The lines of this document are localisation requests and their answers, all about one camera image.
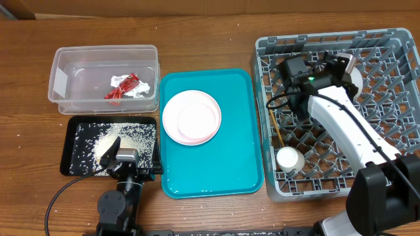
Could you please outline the white cup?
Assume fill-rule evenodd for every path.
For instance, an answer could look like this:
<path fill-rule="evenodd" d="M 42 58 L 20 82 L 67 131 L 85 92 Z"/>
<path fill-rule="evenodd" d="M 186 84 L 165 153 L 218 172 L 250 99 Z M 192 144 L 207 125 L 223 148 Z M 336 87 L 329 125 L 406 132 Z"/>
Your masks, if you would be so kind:
<path fill-rule="evenodd" d="M 276 162 L 285 173 L 301 171 L 305 165 L 304 155 L 294 147 L 282 147 L 276 154 Z"/>

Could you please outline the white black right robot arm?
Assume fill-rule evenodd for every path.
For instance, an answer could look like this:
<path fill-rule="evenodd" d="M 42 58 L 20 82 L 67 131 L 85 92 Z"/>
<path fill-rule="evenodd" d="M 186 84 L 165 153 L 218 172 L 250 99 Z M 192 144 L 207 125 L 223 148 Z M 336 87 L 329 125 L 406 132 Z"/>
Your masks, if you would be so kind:
<path fill-rule="evenodd" d="M 286 106 L 319 122 L 355 174 L 345 211 L 316 222 L 312 235 L 379 235 L 419 220 L 419 158 L 402 155 L 354 107 L 363 89 L 355 62 L 326 52 L 316 63 L 296 55 L 277 66 Z"/>

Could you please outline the white tissue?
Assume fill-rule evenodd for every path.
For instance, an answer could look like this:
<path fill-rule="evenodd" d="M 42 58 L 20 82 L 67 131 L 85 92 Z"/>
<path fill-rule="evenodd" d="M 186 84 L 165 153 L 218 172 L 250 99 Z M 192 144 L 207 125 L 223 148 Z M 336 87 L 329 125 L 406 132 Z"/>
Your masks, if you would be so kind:
<path fill-rule="evenodd" d="M 123 96 L 128 96 L 131 98 L 143 98 L 146 94 L 148 94 L 150 91 L 150 86 L 148 83 L 142 82 L 140 80 L 139 86 L 137 86 L 135 89 L 127 92 Z"/>

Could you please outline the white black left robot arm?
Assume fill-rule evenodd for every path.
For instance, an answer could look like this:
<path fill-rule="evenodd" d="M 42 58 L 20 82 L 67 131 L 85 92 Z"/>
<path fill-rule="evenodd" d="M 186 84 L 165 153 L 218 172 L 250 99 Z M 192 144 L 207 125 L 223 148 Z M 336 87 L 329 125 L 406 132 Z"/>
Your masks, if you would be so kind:
<path fill-rule="evenodd" d="M 99 222 L 97 235 L 146 235 L 137 224 L 140 196 L 145 182 L 153 182 L 163 173 L 158 143 L 152 145 L 152 166 L 139 167 L 140 155 L 136 149 L 120 147 L 116 138 L 100 158 L 100 166 L 117 180 L 115 190 L 103 193 L 97 203 Z"/>

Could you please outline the grey bowl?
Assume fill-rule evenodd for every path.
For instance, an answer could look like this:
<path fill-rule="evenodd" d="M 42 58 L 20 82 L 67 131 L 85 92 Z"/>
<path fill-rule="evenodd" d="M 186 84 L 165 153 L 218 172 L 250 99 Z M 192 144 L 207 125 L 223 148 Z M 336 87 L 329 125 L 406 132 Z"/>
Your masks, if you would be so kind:
<path fill-rule="evenodd" d="M 363 77 L 360 71 L 357 68 L 353 68 L 350 78 L 352 81 L 352 84 L 357 87 L 357 93 L 354 95 L 353 101 L 355 102 L 358 97 L 361 95 L 363 90 Z"/>

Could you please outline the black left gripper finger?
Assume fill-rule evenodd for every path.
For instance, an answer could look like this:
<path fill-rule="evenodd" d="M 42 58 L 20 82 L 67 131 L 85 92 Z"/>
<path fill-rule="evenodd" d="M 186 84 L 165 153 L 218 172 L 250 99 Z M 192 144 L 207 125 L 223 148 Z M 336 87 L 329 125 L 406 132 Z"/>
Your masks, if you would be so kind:
<path fill-rule="evenodd" d="M 110 148 L 104 153 L 100 158 L 99 165 L 102 167 L 107 167 L 110 164 L 112 159 L 116 158 L 117 152 L 120 148 L 121 138 L 118 136 Z"/>
<path fill-rule="evenodd" d="M 152 171 L 154 174 L 163 174 L 163 164 L 159 152 L 158 139 L 155 139 L 154 149 L 152 153 Z"/>

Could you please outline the wooden chopstick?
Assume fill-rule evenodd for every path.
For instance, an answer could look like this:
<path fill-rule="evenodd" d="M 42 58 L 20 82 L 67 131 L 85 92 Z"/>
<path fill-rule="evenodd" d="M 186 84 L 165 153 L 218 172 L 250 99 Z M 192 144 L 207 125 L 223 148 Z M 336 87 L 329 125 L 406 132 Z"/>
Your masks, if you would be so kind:
<path fill-rule="evenodd" d="M 282 139 L 282 135 L 280 133 L 280 130 L 278 128 L 278 123 L 276 121 L 276 117 L 275 117 L 275 115 L 274 115 L 274 113 L 273 113 L 273 111 L 271 109 L 269 110 L 269 113 L 270 113 L 271 120 L 272 120 L 272 122 L 274 124 L 274 128 L 275 128 L 276 134 L 278 136 L 280 147 L 283 148 L 285 146 L 285 144 L 284 144 L 284 141 Z"/>

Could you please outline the red foil snack wrapper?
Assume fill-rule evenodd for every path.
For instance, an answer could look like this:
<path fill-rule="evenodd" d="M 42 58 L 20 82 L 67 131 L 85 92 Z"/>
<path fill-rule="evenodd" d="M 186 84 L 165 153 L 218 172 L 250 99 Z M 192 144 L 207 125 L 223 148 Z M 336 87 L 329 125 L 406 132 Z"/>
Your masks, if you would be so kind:
<path fill-rule="evenodd" d="M 120 99 L 127 92 L 135 89 L 140 84 L 140 79 L 134 74 L 113 76 L 111 86 L 114 88 L 104 99 Z"/>

